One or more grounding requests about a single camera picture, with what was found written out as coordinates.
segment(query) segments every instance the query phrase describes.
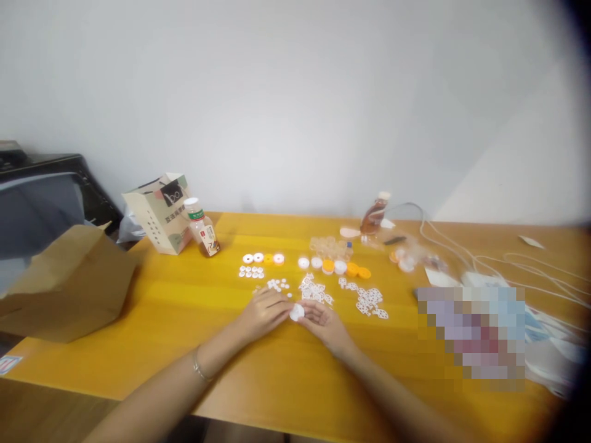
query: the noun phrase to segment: plastic bottle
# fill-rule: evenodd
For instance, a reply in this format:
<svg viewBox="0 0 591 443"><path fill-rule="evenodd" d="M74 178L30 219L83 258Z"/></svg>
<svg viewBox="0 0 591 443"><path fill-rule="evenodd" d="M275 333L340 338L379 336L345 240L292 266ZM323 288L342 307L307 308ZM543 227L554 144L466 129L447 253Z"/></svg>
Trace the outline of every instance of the plastic bottle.
<svg viewBox="0 0 591 443"><path fill-rule="evenodd" d="M183 202L187 214L191 219L189 228L199 244L199 249L204 257L211 257L220 252L220 242L217 240L214 232L214 224L211 219L203 213L198 198L189 198Z"/></svg>
<svg viewBox="0 0 591 443"><path fill-rule="evenodd" d="M390 199L390 193L382 191L377 195L376 202L365 213L365 217L361 221L361 235L375 235L380 227L380 223L384 219L384 209Z"/></svg>

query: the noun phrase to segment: orange plastic lid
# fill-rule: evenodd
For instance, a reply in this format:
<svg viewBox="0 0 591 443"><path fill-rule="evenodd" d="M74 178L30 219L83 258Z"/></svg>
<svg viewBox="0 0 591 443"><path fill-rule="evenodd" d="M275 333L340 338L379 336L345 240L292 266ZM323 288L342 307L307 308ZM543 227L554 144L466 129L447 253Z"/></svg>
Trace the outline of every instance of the orange plastic lid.
<svg viewBox="0 0 591 443"><path fill-rule="evenodd" d="M367 268L359 268L359 278L362 279L368 279L371 277L371 272L369 272L369 269Z"/></svg>
<svg viewBox="0 0 591 443"><path fill-rule="evenodd" d="M359 266L354 263L347 264L347 277L357 277L357 273L359 272Z"/></svg>
<svg viewBox="0 0 591 443"><path fill-rule="evenodd" d="M322 262L322 268L325 271L333 272L334 271L334 261L332 260L325 260Z"/></svg>

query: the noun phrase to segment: table surface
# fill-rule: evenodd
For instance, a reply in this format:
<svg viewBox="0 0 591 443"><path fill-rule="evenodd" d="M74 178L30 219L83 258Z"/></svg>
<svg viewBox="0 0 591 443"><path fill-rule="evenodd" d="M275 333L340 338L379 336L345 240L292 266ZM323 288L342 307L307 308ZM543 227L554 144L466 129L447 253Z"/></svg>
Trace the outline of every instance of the table surface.
<svg viewBox="0 0 591 443"><path fill-rule="evenodd" d="M356 220L277 215L211 213L222 245L218 256L203 258L195 243L179 256L160 255L147 239L129 254L141 263L132 280L121 317L93 334L69 344L26 338L9 354L23 356L5 378L93 396L121 400L176 357L220 330L244 308L256 285L286 278L294 294L305 271L297 259L308 255L312 236L335 236L341 226ZM588 234L579 228L437 223L437 228L473 254L500 258L518 252L559 268L587 275ZM419 222L399 221L396 229L419 238ZM425 227L425 232L441 237ZM526 245L527 235L545 245ZM459 259L424 239L420 243L438 253L459 276ZM356 308L356 293L342 290L336 275L315 271L315 282L326 285L335 299L334 310L351 336L370 357L384 366L434 409L492 441L522 441L549 422L560 401L543 386L525 381L521 392L483 388L464 380L462 368L432 328L417 312L412 289L428 286L422 268L402 273L383 251L353 242L352 261L369 268L366 289L384 295L380 307L389 319L367 317ZM247 253L286 256L279 267L265 267L264 279L238 277ZM553 289L541 277L509 265L495 267L510 280ZM580 281L552 269L546 272L573 285ZM535 290L526 302L559 318L583 326L585 312L578 305ZM393 434L359 383L328 350L301 326L286 321L271 334L245 349L227 365L194 413L204 417L308 435L332 441L385 442Z"/></svg>

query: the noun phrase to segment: bracelet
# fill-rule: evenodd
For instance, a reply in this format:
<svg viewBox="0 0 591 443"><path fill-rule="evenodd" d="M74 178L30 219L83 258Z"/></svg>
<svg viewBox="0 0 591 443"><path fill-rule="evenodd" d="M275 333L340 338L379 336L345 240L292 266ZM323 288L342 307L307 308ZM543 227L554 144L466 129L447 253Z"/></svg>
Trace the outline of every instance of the bracelet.
<svg viewBox="0 0 591 443"><path fill-rule="evenodd" d="M205 375L203 375L203 373L201 372L201 369L199 368L199 364L197 363L197 351L199 350L199 346L197 346L197 348L193 352L193 370L196 373L198 373L203 380L205 380L207 383L210 383L213 380L213 378L208 378Z"/></svg>

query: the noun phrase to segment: printed logo on bag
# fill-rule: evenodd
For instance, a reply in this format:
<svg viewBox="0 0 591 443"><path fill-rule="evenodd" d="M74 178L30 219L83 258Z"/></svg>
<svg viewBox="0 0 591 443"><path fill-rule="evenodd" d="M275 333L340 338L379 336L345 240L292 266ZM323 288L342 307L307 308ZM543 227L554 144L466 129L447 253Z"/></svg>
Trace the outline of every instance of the printed logo on bag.
<svg viewBox="0 0 591 443"><path fill-rule="evenodd" d="M173 180L168 185L164 185L160 188L164 201L167 206L174 205L177 201L183 199L183 188L179 185L178 180Z"/></svg>

